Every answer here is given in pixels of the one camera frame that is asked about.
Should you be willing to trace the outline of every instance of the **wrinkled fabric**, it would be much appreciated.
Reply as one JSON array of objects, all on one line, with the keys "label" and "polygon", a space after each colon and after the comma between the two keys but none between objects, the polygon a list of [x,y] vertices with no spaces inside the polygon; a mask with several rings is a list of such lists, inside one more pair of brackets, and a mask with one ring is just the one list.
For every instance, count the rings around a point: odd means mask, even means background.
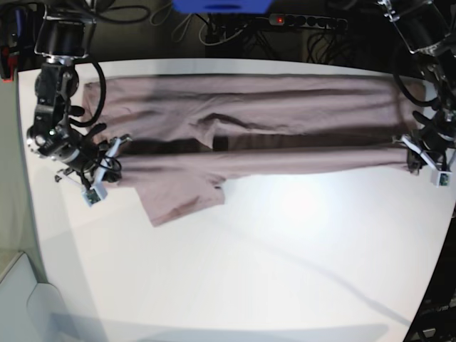
[{"label": "wrinkled fabric", "polygon": [[[355,76],[155,76],[108,80],[98,140],[131,134],[120,186],[134,187],[156,226],[224,202],[247,175],[406,167],[393,136],[419,110],[391,80]],[[407,87],[424,97],[418,82]],[[85,86],[85,118],[99,83]]]}]

